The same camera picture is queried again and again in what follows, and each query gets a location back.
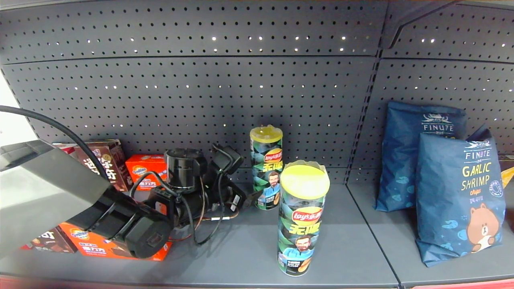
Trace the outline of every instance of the orange box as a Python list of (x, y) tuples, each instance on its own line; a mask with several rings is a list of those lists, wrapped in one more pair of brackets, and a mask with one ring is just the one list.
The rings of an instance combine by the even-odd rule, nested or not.
[[(84, 232), (77, 226), (69, 223), (62, 223), (59, 226), (84, 256), (141, 260), (133, 258), (124, 244), (108, 241), (104, 237), (92, 232)], [(162, 261), (166, 258), (170, 248), (171, 242), (166, 242), (159, 252), (145, 260)]]
[[(134, 182), (148, 172), (155, 171), (162, 180), (166, 180), (167, 166), (163, 155), (133, 155), (125, 162)], [(160, 185), (154, 175), (149, 175), (137, 186), (138, 191), (150, 191)]]

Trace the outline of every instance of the white wall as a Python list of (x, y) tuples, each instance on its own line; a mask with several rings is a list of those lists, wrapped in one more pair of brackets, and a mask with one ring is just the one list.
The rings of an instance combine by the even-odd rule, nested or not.
[[(0, 105), (20, 107), (2, 74), (0, 74)], [(0, 147), (35, 139), (37, 139), (35, 133), (24, 116), (0, 112)]]

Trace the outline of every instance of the wire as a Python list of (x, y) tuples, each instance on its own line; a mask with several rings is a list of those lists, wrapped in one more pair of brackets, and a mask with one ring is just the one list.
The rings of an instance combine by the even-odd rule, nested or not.
[[(204, 219), (204, 212), (205, 212), (205, 190), (204, 190), (204, 181), (200, 178), (200, 184), (201, 184), (201, 200), (202, 200), (202, 206), (201, 206), (201, 213), (200, 213), (200, 219), (198, 220), (198, 223), (196, 224), (196, 226), (194, 227), (194, 229), (198, 229), (198, 227), (200, 226), (200, 223), (202, 222), (202, 220)], [(189, 237), (191, 237), (191, 234), (187, 235), (186, 237), (184, 238), (181, 238), (181, 239), (171, 239), (169, 238), (168, 241), (172, 241), (172, 242), (180, 242), (180, 241), (184, 241), (185, 239), (188, 239)]]
[(163, 188), (166, 189), (167, 192), (169, 192), (170, 194), (172, 194), (173, 196), (175, 197), (180, 197), (180, 193), (177, 193), (175, 192), (172, 188), (170, 188), (168, 186), (168, 184), (162, 180), (162, 178), (160, 177), (160, 175), (154, 171), (148, 171), (144, 174), (142, 174), (139, 179), (137, 179), (137, 181), (134, 183), (134, 185), (131, 187), (130, 191), (128, 191), (128, 195), (131, 197), (131, 198), (134, 198), (134, 195), (136, 194), (136, 189), (137, 187), (139, 186), (139, 184), (144, 180), (144, 178), (146, 178), (147, 176), (149, 175), (154, 175), (154, 177), (160, 182), (161, 186)]
[[(218, 193), (219, 193), (219, 200), (220, 202), (222, 202), (222, 193), (221, 193), (221, 179), (223, 178), (223, 173), (220, 171), (216, 177), (217, 179), (217, 182), (218, 182)], [(188, 216), (189, 216), (189, 223), (190, 224), (194, 224), (193, 223), (193, 217), (192, 217), (192, 214), (191, 214), (191, 209), (189, 208), (189, 204), (186, 202), (185, 199), (182, 199), (184, 201), (184, 205), (186, 206), (186, 211), (188, 212)], [(191, 235), (193, 237), (193, 241), (195, 243), (196, 246), (202, 246), (203, 244), (207, 243), (211, 238), (212, 236), (214, 236), (214, 234), (216, 233), (216, 231), (218, 230), (219, 228), (219, 225), (223, 219), (223, 213), (225, 211), (225, 206), (222, 205), (222, 213), (221, 213), (221, 216), (219, 218), (219, 221), (216, 223), (216, 227), (214, 227), (214, 229), (212, 230), (212, 232), (205, 238), (203, 239), (202, 241), (198, 242), (196, 240), (196, 234), (195, 234), (195, 229), (194, 229), (194, 226), (191, 226)]]
[(98, 170), (98, 173), (100, 176), (106, 180), (109, 180), (109, 177), (107, 176), (107, 173), (105, 172), (105, 168), (102, 166), (100, 161), (97, 159), (95, 154), (91, 151), (91, 149), (86, 145), (86, 143), (74, 132), (72, 132), (69, 128), (65, 127), (61, 123), (57, 122), (56, 120), (53, 120), (47, 116), (44, 116), (42, 114), (39, 114), (37, 112), (32, 112), (24, 109), (18, 109), (16, 107), (10, 107), (5, 105), (0, 105), (0, 112), (6, 112), (6, 113), (12, 113), (12, 114), (18, 114), (23, 115), (25, 117), (30, 117), (33, 119), (37, 119), (39, 121), (42, 121), (46, 124), (51, 125), (52, 127), (55, 127), (56, 129), (63, 132), (65, 135), (67, 135), (69, 138), (71, 138), (78, 146), (81, 148), (84, 153), (91, 159), (93, 164)]
[[(225, 205), (234, 205), (236, 212), (232, 216), (223, 217), (223, 220), (231, 220), (239, 215), (239, 209), (235, 203), (225, 203)], [(204, 221), (218, 221), (219, 217), (204, 218)]]
[(219, 228), (219, 225), (221, 224), (222, 220), (224, 219), (224, 216), (225, 216), (225, 205), (223, 203), (223, 196), (222, 196), (222, 179), (223, 179), (223, 176), (224, 176), (226, 170), (228, 168), (230, 168), (231, 166), (233, 166), (233, 164), (234, 164), (234, 158), (230, 154), (228, 154), (227, 152), (223, 151), (221, 148), (219, 148), (215, 144), (213, 144), (213, 147), (217, 151), (219, 151), (222, 154), (224, 154), (225, 156), (227, 156), (230, 159), (230, 163), (228, 163), (223, 169), (220, 169), (218, 171), (218, 174), (216, 175), (216, 179), (214, 180), (214, 182), (217, 182), (217, 185), (218, 185), (219, 203), (220, 203), (220, 206), (222, 208), (222, 211), (221, 211), (221, 215), (219, 216), (218, 222), (216, 223), (216, 226), (214, 227), (212, 232), (205, 239), (203, 239), (202, 241), (198, 242), (197, 239), (196, 239), (196, 228), (195, 227), (197, 227), (199, 224), (197, 224), (196, 226), (194, 225), (193, 214), (191, 213), (191, 208), (189, 207), (189, 204), (188, 204), (186, 198), (182, 197), (180, 192), (176, 192), (176, 191), (172, 190), (167, 185), (167, 183), (162, 180), (162, 178), (159, 176), (158, 173), (156, 173), (154, 171), (148, 171), (145, 174), (141, 175), (139, 177), (139, 179), (134, 183), (134, 186), (128, 192), (129, 196), (134, 198), (137, 186), (144, 180), (145, 177), (147, 177), (147, 176), (149, 176), (151, 174), (154, 175), (156, 177), (156, 179), (161, 183), (161, 186), (164, 189), (167, 190), (167, 192), (169, 192), (173, 196), (177, 197), (177, 199), (179, 201), (184, 202), (184, 206), (186, 207), (186, 211), (188, 213), (189, 224), (190, 224), (190, 227), (191, 227), (191, 233), (190, 233), (190, 235), (186, 236), (183, 240), (185, 240), (187, 238), (190, 238), (190, 237), (193, 237), (193, 242), (195, 243), (196, 246), (202, 246), (203, 244), (207, 243), (212, 238), (212, 236), (216, 233), (216, 231)]

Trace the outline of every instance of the black cable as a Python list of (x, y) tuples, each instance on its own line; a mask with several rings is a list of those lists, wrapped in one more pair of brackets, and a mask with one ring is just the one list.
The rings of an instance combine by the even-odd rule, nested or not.
[(221, 215), (219, 216), (219, 220), (218, 222), (216, 223), (216, 226), (214, 227), (214, 229), (212, 230), (212, 232), (205, 238), (203, 239), (202, 241), (197, 241), (196, 240), (196, 229), (194, 228), (194, 220), (193, 220), (193, 214), (191, 212), (191, 208), (189, 207), (189, 204), (188, 202), (186, 201), (185, 198), (182, 197), (182, 194), (180, 194), (180, 192), (176, 192), (174, 190), (172, 190), (166, 182), (164, 182), (162, 180), (162, 178), (159, 176), (158, 173), (154, 172), (154, 171), (148, 171), (144, 174), (142, 174), (139, 179), (137, 179), (137, 181), (134, 183), (133, 187), (130, 189), (130, 191), (128, 191), (128, 195), (131, 197), (131, 198), (134, 198), (134, 195), (136, 193), (136, 188), (139, 186), (139, 184), (144, 180), (145, 177), (149, 176), (149, 175), (154, 175), (156, 177), (156, 179), (161, 183), (161, 186), (166, 189), (167, 192), (169, 192), (170, 194), (172, 194), (173, 196), (175, 196), (177, 198), (178, 201), (180, 202), (184, 202), (184, 206), (186, 207), (186, 211), (188, 213), (188, 219), (189, 219), (189, 226), (191, 227), (191, 237), (193, 238), (193, 242), (195, 243), (196, 246), (202, 246), (204, 245), (205, 243), (207, 243), (211, 238), (212, 236), (214, 236), (214, 234), (216, 233), (216, 231), (218, 230), (219, 228), (219, 225), (221, 224), (222, 220), (223, 220), (223, 217), (225, 216), (225, 204), (223, 202), (223, 196), (222, 196), (222, 179), (223, 179), (223, 176), (225, 174), (225, 171), (230, 168), (233, 164), (234, 164), (234, 158), (228, 154), (227, 152), (223, 151), (221, 148), (219, 148), (218, 146), (214, 145), (213, 144), (213, 147), (221, 152), (222, 154), (224, 154), (225, 156), (227, 156), (229, 159), (230, 159), (230, 163), (228, 163), (223, 169), (220, 169), (218, 174), (216, 175), (216, 179), (214, 180), (214, 182), (217, 181), (217, 186), (218, 186), (218, 194), (219, 194), (219, 203), (221, 205)]
[(74, 132), (72, 132), (69, 128), (65, 127), (64, 125), (60, 124), (59, 122), (44, 116), (42, 114), (39, 114), (37, 112), (32, 112), (24, 109), (18, 109), (16, 107), (10, 107), (5, 105), (0, 105), (0, 112), (6, 112), (6, 113), (12, 113), (12, 114), (18, 114), (23, 115), (26, 117), (30, 117), (33, 119), (37, 119), (39, 121), (42, 121), (46, 124), (51, 125), (52, 127), (55, 127), (56, 129), (63, 132), (65, 135), (67, 135), (69, 138), (71, 138), (78, 146), (81, 148), (84, 153), (91, 159), (93, 164), (95, 164), (95, 167), (97, 168), (98, 172), (100, 173), (100, 176), (102, 178), (109, 180), (109, 177), (107, 176), (107, 173), (105, 172), (105, 168), (102, 166), (100, 161), (97, 159), (95, 154), (91, 151), (91, 149), (84, 143), (84, 141), (76, 135)]
[(179, 192), (175, 192), (172, 188), (170, 188), (168, 186), (168, 184), (165, 181), (162, 180), (162, 178), (160, 177), (160, 175), (158, 173), (156, 173), (154, 171), (148, 171), (148, 172), (142, 174), (139, 177), (139, 179), (137, 179), (137, 181), (134, 183), (133, 187), (131, 187), (130, 191), (128, 191), (128, 195), (131, 198), (134, 198), (134, 195), (136, 194), (137, 186), (139, 186), (139, 184), (144, 180), (144, 178), (146, 178), (149, 175), (154, 175), (155, 178), (160, 182), (161, 186), (163, 188), (165, 188), (167, 192), (169, 192), (170, 194), (172, 194), (175, 197), (180, 197), (180, 193)]

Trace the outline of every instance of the gray metal shelf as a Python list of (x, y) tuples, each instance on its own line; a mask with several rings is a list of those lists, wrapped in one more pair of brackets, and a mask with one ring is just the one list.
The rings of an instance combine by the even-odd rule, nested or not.
[[(278, 268), (277, 222), (278, 210), (249, 208), (225, 222), (215, 238), (203, 247), (195, 247), (190, 241), (174, 244), (163, 262), (20, 250), (0, 260), (0, 275), (139, 286), (398, 286), (345, 185), (331, 186), (313, 263), (301, 278), (286, 276)], [(210, 231), (203, 224), (200, 229), (204, 233)]]
[[(348, 188), (402, 286), (456, 284), (514, 277), (514, 259), (512, 259), (514, 233), (509, 227), (513, 219), (508, 220), (509, 213), (503, 226), (502, 246), (427, 268), (421, 262), (415, 243), (416, 212), (414, 210), (388, 213), (375, 211), (373, 209), (377, 192), (375, 185), (349, 183)], [(505, 195), (508, 212), (514, 205), (513, 183), (506, 188)]]

